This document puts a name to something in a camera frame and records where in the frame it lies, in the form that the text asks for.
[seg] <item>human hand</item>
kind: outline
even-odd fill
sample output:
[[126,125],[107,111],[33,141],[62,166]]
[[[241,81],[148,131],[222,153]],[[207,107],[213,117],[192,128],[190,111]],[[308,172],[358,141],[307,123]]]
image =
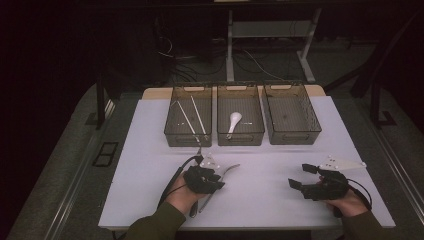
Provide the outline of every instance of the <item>human hand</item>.
[[178,176],[165,201],[178,209],[182,214],[186,214],[196,201],[205,197],[207,194],[197,194],[191,191],[187,187],[183,176],[184,173]]
[[353,217],[368,211],[361,198],[350,189],[343,198],[323,202],[327,203],[330,210],[334,210],[334,207],[340,209],[345,217]]

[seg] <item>white spoon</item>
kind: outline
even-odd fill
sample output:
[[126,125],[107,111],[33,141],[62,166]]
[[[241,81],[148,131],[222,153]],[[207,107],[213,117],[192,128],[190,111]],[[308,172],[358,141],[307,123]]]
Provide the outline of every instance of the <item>white spoon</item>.
[[236,127],[237,123],[242,118],[241,114],[239,112],[233,112],[230,115],[230,130],[228,130],[227,139],[231,139],[232,133],[234,132],[234,128]]

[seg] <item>sleeve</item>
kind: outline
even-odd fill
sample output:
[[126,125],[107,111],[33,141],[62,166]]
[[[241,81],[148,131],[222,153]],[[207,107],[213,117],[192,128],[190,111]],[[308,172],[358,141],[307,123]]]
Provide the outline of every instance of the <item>sleeve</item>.
[[354,217],[343,217],[346,240],[389,240],[392,239],[371,211]]
[[185,216],[164,202],[152,215],[140,218],[128,229],[125,240],[170,240],[185,222]]

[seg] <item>white table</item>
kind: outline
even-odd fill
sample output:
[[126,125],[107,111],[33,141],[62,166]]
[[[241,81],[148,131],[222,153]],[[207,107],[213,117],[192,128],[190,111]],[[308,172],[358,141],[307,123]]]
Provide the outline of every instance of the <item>white table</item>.
[[[316,183],[319,175],[303,172],[301,165],[319,165],[329,155],[362,162],[332,99],[314,97],[324,95],[319,89],[317,94],[308,89],[322,127],[314,145],[270,145],[265,132],[261,146],[220,147],[215,134],[216,117],[213,117],[212,147],[204,148],[203,155],[212,153],[221,170],[237,163],[241,166],[226,174],[223,189],[215,193],[202,213],[194,219],[187,217],[182,230],[306,230],[340,226],[340,220],[332,216],[324,203],[304,199],[299,191],[289,187],[287,180]],[[196,154],[197,148],[170,148],[167,144],[163,130],[170,96],[170,89],[148,89],[139,101],[100,227],[125,230],[135,220],[153,214],[163,189],[177,168]],[[213,106],[213,116],[216,116],[216,101]],[[368,189],[378,221],[384,227],[394,227],[366,169],[342,173]]]

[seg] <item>floor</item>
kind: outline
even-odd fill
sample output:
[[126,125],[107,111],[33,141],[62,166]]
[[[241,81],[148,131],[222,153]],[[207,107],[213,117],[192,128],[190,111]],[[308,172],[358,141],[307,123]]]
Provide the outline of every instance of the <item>floor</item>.
[[[240,41],[234,45],[236,81],[274,77],[304,80],[295,51],[301,43],[283,39],[263,42]],[[345,40],[314,42],[308,61],[316,84],[325,86],[364,63],[373,45],[347,48]],[[209,61],[182,52],[171,69],[170,81],[225,81],[225,48],[217,47]],[[327,92],[355,143],[361,158],[385,201],[396,227],[389,229],[398,239],[424,236],[424,138],[390,93],[383,92],[381,110],[388,111],[396,125],[377,129],[369,121],[369,94],[352,98],[355,79]],[[8,239],[111,239],[109,230],[97,226],[103,203],[119,161],[132,114],[140,92],[126,92],[109,102],[107,120],[95,126],[95,86],[87,90],[34,187]],[[105,142],[117,142],[109,167],[92,166]],[[312,239],[336,239],[340,229],[314,230]],[[251,239],[282,239],[278,233],[254,235]]]

